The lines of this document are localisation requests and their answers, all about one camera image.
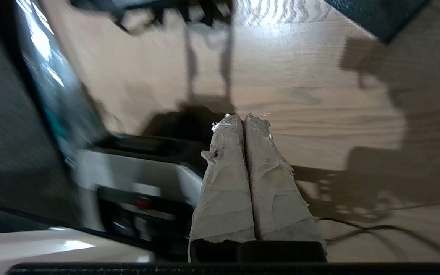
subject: wooden floor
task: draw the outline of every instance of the wooden floor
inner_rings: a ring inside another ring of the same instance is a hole
[[[184,105],[265,116],[316,216],[391,224],[440,242],[440,0],[388,47],[323,0],[239,0],[233,27],[129,36],[100,13],[44,0],[107,127],[140,134]],[[128,26],[143,14],[130,14]],[[330,238],[350,228],[320,222]],[[330,261],[440,261],[396,232],[328,249]]]

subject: hardwood floor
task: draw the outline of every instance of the hardwood floor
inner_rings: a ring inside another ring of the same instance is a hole
[[[240,0],[233,26],[129,36],[104,14],[43,0],[107,127],[140,134],[184,104],[265,116],[314,215],[403,226],[440,242],[440,0],[389,46],[323,0]],[[143,13],[129,16],[132,26]],[[332,237],[350,228],[321,222]],[[438,261],[400,233],[336,243],[331,261]]]

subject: cable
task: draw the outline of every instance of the cable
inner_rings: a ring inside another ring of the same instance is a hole
[[[419,240],[420,242],[422,242],[423,244],[426,244],[428,247],[432,248],[433,250],[435,250],[436,252],[438,252],[440,254],[440,244],[438,244],[437,242],[434,242],[433,240],[430,240],[430,239],[428,239],[428,238],[426,238],[426,237],[424,237],[424,236],[422,236],[412,230],[406,229],[406,228],[401,228],[398,226],[391,226],[391,225],[363,227],[363,226],[357,225],[356,223],[350,223],[350,222],[332,219],[332,218],[321,218],[318,221],[333,221],[333,222],[337,222],[337,223],[343,223],[345,225],[352,226],[354,228],[358,228],[358,230],[334,237],[332,239],[325,240],[328,245],[334,244],[336,242],[340,242],[342,240],[346,240],[348,238],[354,237],[354,236],[359,235],[361,233],[370,233],[376,237],[376,235],[374,235],[375,232],[373,232],[374,230],[395,230],[395,231],[404,233],[404,234],[406,234],[416,240]]]

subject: gray fabric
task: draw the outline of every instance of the gray fabric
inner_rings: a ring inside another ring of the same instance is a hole
[[[0,206],[77,222],[76,190],[0,44]]]

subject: dark fabric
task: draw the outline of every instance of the dark fabric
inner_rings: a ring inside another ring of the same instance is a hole
[[[325,0],[388,43],[429,0]]]
[[[0,205],[76,224],[76,190],[0,43]]]

